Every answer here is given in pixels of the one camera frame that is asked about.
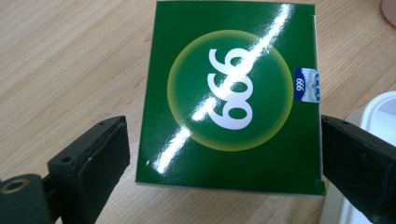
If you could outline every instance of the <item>circle logo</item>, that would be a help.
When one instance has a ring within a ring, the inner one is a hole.
[[[172,115],[199,144],[222,151],[257,147],[286,122],[290,70],[265,37],[223,30],[203,35],[174,61],[167,83]]]

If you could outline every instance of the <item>wood grain surface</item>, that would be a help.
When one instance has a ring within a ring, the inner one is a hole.
[[[379,0],[317,5],[323,114],[343,119],[396,91],[396,29]],[[0,176],[47,161],[96,122],[125,115],[131,165],[97,223],[318,223],[323,198],[134,182],[155,1],[0,1]]]

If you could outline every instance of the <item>green packaging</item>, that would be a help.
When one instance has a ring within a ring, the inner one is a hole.
[[[136,182],[323,195],[315,7],[157,3]]]

